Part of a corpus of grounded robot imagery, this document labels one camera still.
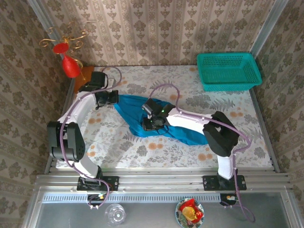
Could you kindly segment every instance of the patterned wall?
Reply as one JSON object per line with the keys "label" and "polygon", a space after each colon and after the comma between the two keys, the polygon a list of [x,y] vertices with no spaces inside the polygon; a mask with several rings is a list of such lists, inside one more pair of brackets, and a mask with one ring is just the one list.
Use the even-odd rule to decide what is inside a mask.
{"label": "patterned wall", "polygon": [[274,0],[42,0],[60,30],[91,32],[87,64],[188,65],[202,52],[249,51]]}
{"label": "patterned wall", "polygon": [[25,215],[48,160],[46,124],[57,119],[69,80],[26,1],[0,1],[0,227]]}
{"label": "patterned wall", "polygon": [[304,214],[304,2],[290,0],[258,55],[256,90],[282,171]]}

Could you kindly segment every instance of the floral tablecloth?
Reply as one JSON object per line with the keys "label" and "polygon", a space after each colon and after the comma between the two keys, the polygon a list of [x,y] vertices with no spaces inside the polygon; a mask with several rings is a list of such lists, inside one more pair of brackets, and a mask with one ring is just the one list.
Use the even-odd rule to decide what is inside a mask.
{"label": "floral tablecloth", "polygon": [[[204,92],[196,66],[125,66],[119,67],[123,80],[116,88],[119,94],[148,97],[163,83],[172,83],[180,89],[179,107],[203,114],[217,110],[227,115],[231,122],[252,140],[244,152],[237,153],[238,167],[271,167],[261,128],[248,91]],[[115,69],[105,71],[118,79]],[[163,87],[153,95],[163,101],[175,103],[177,93]],[[132,167],[217,167],[217,157],[208,145],[188,146],[164,136],[135,137],[128,124],[112,105],[92,109],[81,126],[87,155],[102,168]],[[239,140],[237,147],[245,142]],[[57,168],[64,168],[57,162]]]}

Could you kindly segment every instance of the plate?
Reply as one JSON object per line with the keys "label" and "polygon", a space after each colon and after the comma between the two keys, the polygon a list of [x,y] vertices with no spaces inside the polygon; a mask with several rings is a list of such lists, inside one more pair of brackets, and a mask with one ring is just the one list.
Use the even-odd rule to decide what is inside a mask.
{"label": "plate", "polygon": [[194,200],[195,206],[197,206],[198,209],[199,209],[201,212],[203,212],[203,217],[202,217],[202,218],[200,219],[200,221],[197,222],[197,223],[194,223],[194,224],[193,224],[193,223],[188,223],[188,221],[186,220],[185,216],[182,214],[181,211],[179,211],[181,205],[182,205],[184,202],[186,202],[186,201],[188,201],[188,200],[190,200],[190,199],[192,199],[192,198],[185,198],[185,199],[182,199],[182,200],[176,205],[176,208],[175,208],[175,217],[176,217],[176,220],[177,220],[178,224],[179,224],[181,227],[183,227],[183,228],[200,228],[201,225],[202,225],[203,222],[204,222],[204,219],[205,219],[204,208],[203,208],[203,206],[201,205],[200,202]]}

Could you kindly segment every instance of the wire basket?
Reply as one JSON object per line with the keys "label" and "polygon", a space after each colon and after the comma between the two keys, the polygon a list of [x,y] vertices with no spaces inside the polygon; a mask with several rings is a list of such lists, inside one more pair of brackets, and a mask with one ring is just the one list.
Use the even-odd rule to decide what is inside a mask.
{"label": "wire basket", "polygon": [[198,54],[197,63],[205,91],[249,90],[262,83],[250,53]]}

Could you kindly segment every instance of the yellow fruit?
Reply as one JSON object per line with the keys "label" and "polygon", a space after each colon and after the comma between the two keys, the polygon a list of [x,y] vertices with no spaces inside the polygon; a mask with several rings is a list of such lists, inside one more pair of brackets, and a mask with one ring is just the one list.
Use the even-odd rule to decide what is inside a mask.
{"label": "yellow fruit", "polygon": [[186,217],[186,220],[188,220],[188,221],[193,221],[193,220],[197,219],[195,210],[193,207],[185,207],[182,210],[182,214]]}

